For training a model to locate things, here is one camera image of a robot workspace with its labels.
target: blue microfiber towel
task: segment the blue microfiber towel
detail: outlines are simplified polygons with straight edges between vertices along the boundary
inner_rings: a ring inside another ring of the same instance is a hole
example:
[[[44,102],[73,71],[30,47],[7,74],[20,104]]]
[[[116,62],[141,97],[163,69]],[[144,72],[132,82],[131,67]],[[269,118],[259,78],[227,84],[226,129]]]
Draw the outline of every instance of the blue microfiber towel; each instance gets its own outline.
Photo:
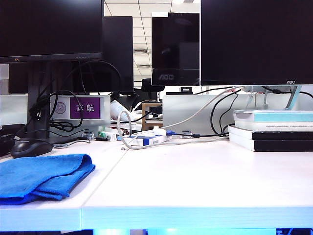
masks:
[[[94,169],[87,154],[8,160],[0,163],[0,204],[61,200]]]

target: desk surface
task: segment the desk surface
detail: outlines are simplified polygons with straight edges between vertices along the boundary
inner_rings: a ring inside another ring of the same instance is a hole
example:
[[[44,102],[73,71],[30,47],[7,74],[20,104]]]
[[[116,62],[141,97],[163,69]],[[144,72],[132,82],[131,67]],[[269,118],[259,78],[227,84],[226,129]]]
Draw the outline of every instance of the desk surface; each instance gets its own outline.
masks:
[[[96,171],[61,202],[1,206],[0,231],[313,227],[313,154],[228,141],[122,151],[80,144]]]
[[[86,153],[96,169],[62,201],[35,201],[24,205],[0,205],[0,231],[81,230],[81,207],[126,151],[121,142],[93,141],[53,150],[45,155]]]

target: black mouse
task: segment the black mouse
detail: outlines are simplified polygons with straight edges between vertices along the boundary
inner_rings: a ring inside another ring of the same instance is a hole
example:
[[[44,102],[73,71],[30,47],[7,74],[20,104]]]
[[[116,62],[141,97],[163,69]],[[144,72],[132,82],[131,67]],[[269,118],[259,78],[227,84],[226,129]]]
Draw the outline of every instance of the black mouse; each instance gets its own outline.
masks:
[[[35,157],[52,150],[53,145],[38,139],[22,138],[11,149],[13,158]]]

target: book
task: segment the book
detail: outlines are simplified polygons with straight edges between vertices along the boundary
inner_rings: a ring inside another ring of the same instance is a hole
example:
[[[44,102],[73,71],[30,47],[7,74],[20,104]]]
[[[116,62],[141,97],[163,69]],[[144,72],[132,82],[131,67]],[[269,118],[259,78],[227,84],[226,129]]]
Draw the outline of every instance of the book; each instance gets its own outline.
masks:
[[[251,131],[310,132],[313,122],[251,122],[235,121],[235,126]]]
[[[313,140],[250,140],[232,133],[229,140],[256,152],[313,151]]]
[[[313,132],[250,131],[233,126],[228,132],[249,140],[313,140]]]
[[[312,110],[235,110],[235,121],[313,122]]]

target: monitor bezel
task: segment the monitor bezel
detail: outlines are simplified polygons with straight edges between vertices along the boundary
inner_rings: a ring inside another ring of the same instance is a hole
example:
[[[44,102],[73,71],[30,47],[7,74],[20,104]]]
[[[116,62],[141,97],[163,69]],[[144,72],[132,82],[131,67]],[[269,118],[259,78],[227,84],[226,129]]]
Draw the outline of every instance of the monitor bezel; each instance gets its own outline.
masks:
[[[104,0],[101,1],[101,19],[104,18]],[[103,20],[101,20],[101,30],[103,30]],[[100,59],[102,57],[102,40],[99,42],[100,49],[98,52],[90,53],[71,53],[71,54],[46,54],[46,55],[19,55],[19,56],[0,56],[0,64],[12,64],[18,62],[31,61],[51,61],[51,60],[86,60],[86,59]]]

